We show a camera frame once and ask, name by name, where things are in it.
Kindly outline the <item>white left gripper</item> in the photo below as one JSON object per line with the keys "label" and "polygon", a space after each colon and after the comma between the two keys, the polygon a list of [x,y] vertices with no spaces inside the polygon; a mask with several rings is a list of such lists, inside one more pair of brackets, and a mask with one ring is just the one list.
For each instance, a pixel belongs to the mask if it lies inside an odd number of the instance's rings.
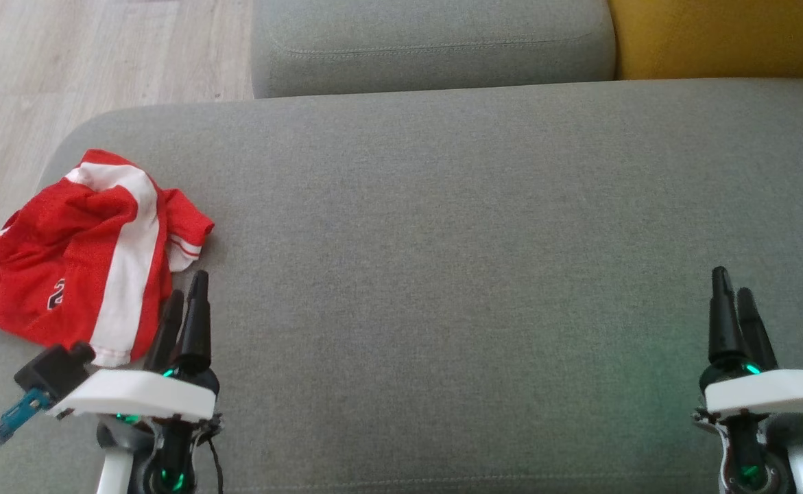
{"label": "white left gripper", "polygon": [[124,421],[127,416],[152,423],[178,420],[197,425],[211,420],[217,403],[212,390],[160,375],[169,366],[179,375],[197,375],[212,366],[208,291],[208,272],[195,272],[185,299],[186,310],[184,293],[178,289],[164,303],[156,337],[143,362],[144,370],[99,369],[51,406],[48,416],[59,420],[62,416],[81,416],[123,427],[128,425]]}

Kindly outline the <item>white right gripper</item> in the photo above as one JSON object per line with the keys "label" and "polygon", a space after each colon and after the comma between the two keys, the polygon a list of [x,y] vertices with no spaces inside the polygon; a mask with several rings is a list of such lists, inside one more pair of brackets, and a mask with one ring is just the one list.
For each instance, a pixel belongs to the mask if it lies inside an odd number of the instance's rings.
{"label": "white right gripper", "polygon": [[771,341],[754,294],[741,287],[736,294],[723,266],[712,269],[709,307],[708,361],[748,360],[729,369],[709,366],[700,375],[702,406],[693,412],[699,427],[750,414],[803,414],[803,370],[778,369]]}

